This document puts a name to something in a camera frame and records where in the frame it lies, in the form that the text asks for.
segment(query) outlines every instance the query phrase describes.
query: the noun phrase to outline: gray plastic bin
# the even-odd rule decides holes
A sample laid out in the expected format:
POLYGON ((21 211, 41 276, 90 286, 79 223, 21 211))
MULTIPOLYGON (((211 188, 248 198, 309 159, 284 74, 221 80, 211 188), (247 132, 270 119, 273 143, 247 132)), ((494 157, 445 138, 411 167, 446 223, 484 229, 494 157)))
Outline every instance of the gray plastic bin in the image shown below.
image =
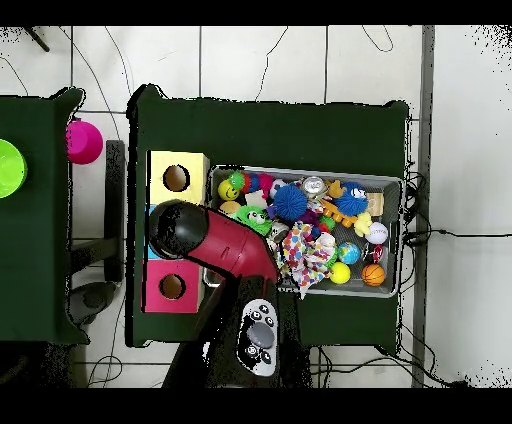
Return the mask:
MULTIPOLYGON (((290 169, 276 168, 257 168, 246 166, 244 172, 266 173, 274 178, 280 178, 286 182, 298 180, 302 177, 318 176, 324 179, 338 179, 343 182, 356 182, 361 184, 367 193, 381 192, 384 194, 384 213, 381 217, 374 217, 374 221, 380 221, 388 231, 389 237, 386 240, 384 254, 380 265, 386 271, 386 279, 378 287, 371 287, 365 284, 361 278, 363 261, 359 260, 354 265, 349 265, 351 279, 345 284, 334 284, 331 280, 325 279, 320 283, 311 286, 307 294, 324 294, 338 296, 366 296, 366 297, 391 297, 397 290, 400 281, 400 264, 402 253, 402 235, 403 235, 403 211, 405 203, 405 190, 403 181, 394 177, 382 177, 373 175, 342 174, 336 172, 315 172, 299 171, 290 169)), ((218 165, 210 170, 210 202, 209 206, 218 209, 224 202, 217 193, 217 187, 220 182, 228 178, 233 172, 232 168, 224 165, 218 165)), ((355 243, 361 250, 367 242, 366 239, 358 237, 354 228, 345 228, 337 224, 332 232, 339 245, 344 241, 355 243)), ((204 281, 210 286, 217 286, 220 283, 219 276, 214 272, 205 269, 204 281)), ((291 279, 284 279, 280 285, 280 290, 298 290, 291 279)))

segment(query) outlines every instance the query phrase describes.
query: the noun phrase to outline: dark green tablecloth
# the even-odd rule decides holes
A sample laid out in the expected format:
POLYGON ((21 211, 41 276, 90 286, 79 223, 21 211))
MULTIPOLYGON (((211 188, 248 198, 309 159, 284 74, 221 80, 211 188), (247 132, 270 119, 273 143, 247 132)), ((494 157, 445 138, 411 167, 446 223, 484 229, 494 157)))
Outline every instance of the dark green tablecloth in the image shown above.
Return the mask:
POLYGON ((50 99, 0 96, 0 138, 28 167, 0 199, 0 340, 85 343, 66 313, 68 160, 66 125, 82 91, 50 99))
MULTIPOLYGON (((400 101, 386 106, 318 106, 166 99, 157 87, 148 85, 133 95, 128 116, 128 238, 136 240, 128 246, 128 344, 190 340, 197 318, 140 311, 147 150, 201 152, 211 165, 404 175, 408 107, 400 101)), ((301 338, 306 345, 381 345, 394 352, 396 319, 396 296, 309 294, 299 304, 301 338)))

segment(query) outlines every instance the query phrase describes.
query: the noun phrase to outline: blue spiky ball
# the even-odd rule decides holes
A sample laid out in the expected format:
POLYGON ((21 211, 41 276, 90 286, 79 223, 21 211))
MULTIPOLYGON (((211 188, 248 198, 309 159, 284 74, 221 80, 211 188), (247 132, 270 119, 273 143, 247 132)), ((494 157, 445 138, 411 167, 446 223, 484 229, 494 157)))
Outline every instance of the blue spiky ball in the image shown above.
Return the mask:
POLYGON ((343 196, 334 200, 334 204, 338 210, 347 216, 355 216, 363 213, 368 207, 368 199, 366 197, 354 197, 352 190, 363 190, 363 187, 357 183, 345 183, 341 187, 345 187, 346 190, 343 196))
POLYGON ((306 212, 307 204, 306 195, 293 184, 281 187, 274 197, 276 215, 291 222, 306 212))

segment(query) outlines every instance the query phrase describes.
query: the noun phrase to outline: green plate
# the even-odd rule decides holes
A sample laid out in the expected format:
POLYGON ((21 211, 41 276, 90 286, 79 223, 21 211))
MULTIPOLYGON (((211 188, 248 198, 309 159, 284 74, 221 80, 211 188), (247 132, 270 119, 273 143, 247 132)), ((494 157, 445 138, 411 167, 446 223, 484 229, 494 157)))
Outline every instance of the green plate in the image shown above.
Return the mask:
POLYGON ((21 187, 27 176, 25 158, 11 143, 0 139, 0 199, 21 187))

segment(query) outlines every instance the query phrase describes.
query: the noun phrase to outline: yellow box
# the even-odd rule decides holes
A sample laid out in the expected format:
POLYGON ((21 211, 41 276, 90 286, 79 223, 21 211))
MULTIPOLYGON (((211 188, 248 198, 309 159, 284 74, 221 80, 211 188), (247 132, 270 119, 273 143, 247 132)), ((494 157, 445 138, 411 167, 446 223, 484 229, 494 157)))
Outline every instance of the yellow box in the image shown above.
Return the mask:
POLYGON ((151 204, 158 205, 172 199, 185 200, 195 204, 204 203, 208 170, 210 168, 210 161, 205 155, 202 153, 155 150, 150 151, 149 154, 151 160, 149 201, 151 204), (183 191, 171 191, 164 183, 166 172, 176 170, 176 168, 171 168, 173 166, 179 166, 188 174, 189 184, 183 191))

